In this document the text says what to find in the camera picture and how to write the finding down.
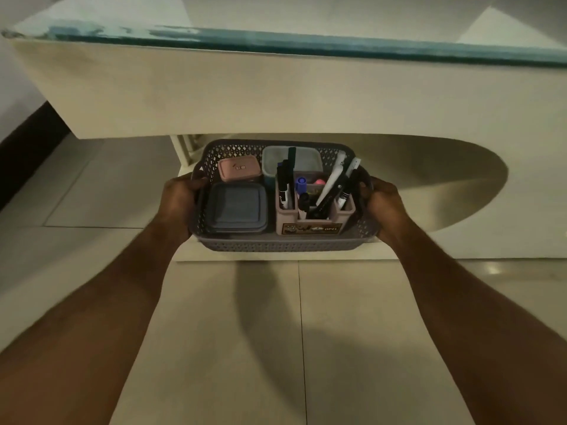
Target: blue marker cap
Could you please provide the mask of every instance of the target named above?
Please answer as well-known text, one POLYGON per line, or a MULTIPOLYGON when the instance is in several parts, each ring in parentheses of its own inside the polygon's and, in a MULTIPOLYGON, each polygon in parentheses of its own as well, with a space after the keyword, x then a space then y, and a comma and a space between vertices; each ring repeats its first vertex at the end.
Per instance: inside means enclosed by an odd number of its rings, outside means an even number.
POLYGON ((298 177, 295 181, 295 192, 298 195, 304 194, 307 192, 307 179, 304 177, 298 177))

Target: pink object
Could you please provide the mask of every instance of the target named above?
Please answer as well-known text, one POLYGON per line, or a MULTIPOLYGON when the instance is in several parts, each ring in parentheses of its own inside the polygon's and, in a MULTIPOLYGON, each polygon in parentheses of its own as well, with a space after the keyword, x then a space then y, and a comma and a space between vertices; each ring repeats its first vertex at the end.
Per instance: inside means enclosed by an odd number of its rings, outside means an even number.
POLYGON ((260 164, 254 155, 225 158, 218 161, 218 172, 223 182, 250 180, 262 174, 260 164))

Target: basket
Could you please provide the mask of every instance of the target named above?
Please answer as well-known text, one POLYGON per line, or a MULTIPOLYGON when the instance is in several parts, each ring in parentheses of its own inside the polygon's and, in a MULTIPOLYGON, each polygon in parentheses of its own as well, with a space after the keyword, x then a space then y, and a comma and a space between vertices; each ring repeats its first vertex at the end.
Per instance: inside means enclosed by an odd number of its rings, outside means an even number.
MULTIPOLYGON (((221 182, 218 161, 235 156, 254 155, 262 163, 262 151, 266 146, 302 146, 315 148, 321 154, 323 171, 330 173, 335 164, 338 151, 346 153, 348 165, 354 152, 348 146, 338 143, 292 142, 283 140, 241 140, 221 139, 210 142, 203 150, 202 159, 193 173, 203 170, 210 182, 221 182)), ((365 174, 365 183, 372 187, 370 176, 365 174)), ((215 234, 206 229, 205 211, 210 188, 200 191, 197 208, 190 223, 190 229, 208 249, 223 252, 308 252, 330 250, 352 250, 373 238, 379 230, 378 223, 370 217, 359 194, 353 194, 356 213, 350 218, 342 232, 335 236, 281 236, 276 234, 275 192, 268 193, 268 227, 259 234, 215 234)))

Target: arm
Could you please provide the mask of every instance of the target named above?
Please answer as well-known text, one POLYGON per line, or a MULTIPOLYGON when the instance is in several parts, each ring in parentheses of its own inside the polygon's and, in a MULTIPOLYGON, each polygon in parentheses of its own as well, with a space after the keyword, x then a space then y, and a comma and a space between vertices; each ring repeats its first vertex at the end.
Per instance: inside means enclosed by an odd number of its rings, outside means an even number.
POLYGON ((466 271, 406 214, 396 187, 365 190, 433 342, 478 425, 567 418, 567 342, 466 271))
POLYGON ((110 421, 205 183, 167 182, 158 214, 132 243, 0 354, 0 423, 110 421))

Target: person's left hand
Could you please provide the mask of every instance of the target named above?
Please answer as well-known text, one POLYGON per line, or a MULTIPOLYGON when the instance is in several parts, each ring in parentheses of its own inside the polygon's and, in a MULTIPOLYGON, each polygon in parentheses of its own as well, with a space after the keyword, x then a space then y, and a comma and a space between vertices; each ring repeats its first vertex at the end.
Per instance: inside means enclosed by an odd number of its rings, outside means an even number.
POLYGON ((183 243, 191 233, 189 221, 195 211, 196 192, 207 185, 209 179, 191 179, 193 173, 170 179, 163 187, 162 200, 153 222, 166 227, 167 231, 183 243))

